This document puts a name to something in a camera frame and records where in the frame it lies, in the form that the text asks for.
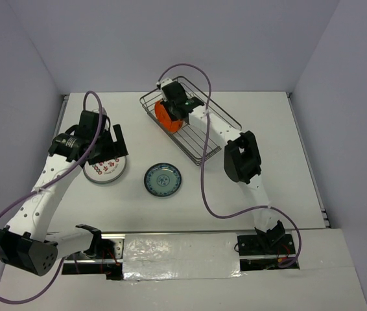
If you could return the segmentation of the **orange plastic plate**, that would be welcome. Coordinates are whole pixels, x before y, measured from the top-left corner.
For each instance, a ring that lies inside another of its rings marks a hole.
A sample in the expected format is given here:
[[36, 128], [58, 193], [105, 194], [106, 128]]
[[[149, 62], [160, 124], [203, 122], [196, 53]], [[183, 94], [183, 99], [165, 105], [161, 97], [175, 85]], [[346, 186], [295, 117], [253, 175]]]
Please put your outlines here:
[[167, 110], [163, 106], [163, 101], [159, 100], [154, 105], [154, 112], [159, 123], [170, 133], [178, 132], [183, 126], [182, 120], [174, 121], [171, 119]]

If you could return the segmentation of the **blue patterned plate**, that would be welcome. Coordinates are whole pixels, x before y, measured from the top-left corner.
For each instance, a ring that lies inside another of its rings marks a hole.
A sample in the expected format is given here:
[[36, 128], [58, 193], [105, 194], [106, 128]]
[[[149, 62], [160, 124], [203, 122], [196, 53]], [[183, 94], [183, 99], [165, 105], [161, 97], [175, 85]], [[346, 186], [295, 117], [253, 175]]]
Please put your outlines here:
[[182, 185], [180, 171], [170, 163], [152, 165], [145, 173], [143, 183], [153, 196], [166, 198], [177, 192]]

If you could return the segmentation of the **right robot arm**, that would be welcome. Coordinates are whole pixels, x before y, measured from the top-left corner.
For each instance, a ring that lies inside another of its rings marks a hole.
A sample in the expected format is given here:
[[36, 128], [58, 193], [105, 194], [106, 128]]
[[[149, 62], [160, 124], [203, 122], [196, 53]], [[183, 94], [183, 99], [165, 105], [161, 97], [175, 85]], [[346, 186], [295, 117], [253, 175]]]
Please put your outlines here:
[[[270, 205], [270, 200], [261, 180], [261, 155], [255, 135], [251, 131], [243, 132], [224, 121], [210, 108], [211, 93], [207, 98], [189, 97], [184, 87], [176, 80], [165, 78], [157, 82], [162, 99], [161, 107], [170, 121], [183, 121], [205, 133], [206, 138], [200, 163], [200, 190], [208, 213], [217, 219], [230, 219], [252, 211], [259, 211], [254, 218], [254, 230], [259, 249], [264, 253], [273, 253], [285, 237], [282, 221], [274, 216], [285, 213]], [[245, 210], [219, 215], [214, 213], [206, 198], [205, 164], [208, 142], [213, 141], [224, 151], [224, 172], [234, 183], [242, 183], [252, 193], [256, 206]]]

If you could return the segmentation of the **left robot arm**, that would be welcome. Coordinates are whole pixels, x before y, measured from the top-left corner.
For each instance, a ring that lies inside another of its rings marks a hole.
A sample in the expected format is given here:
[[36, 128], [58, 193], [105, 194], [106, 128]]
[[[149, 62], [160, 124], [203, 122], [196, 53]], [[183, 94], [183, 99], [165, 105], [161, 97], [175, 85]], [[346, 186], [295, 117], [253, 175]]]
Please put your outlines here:
[[0, 229], [1, 262], [43, 276], [63, 257], [81, 252], [96, 258], [114, 243], [100, 229], [80, 224], [59, 233], [48, 232], [51, 220], [73, 180], [86, 164], [101, 164], [127, 156], [120, 125], [97, 112], [84, 110], [78, 124], [58, 134], [48, 149], [33, 196]]

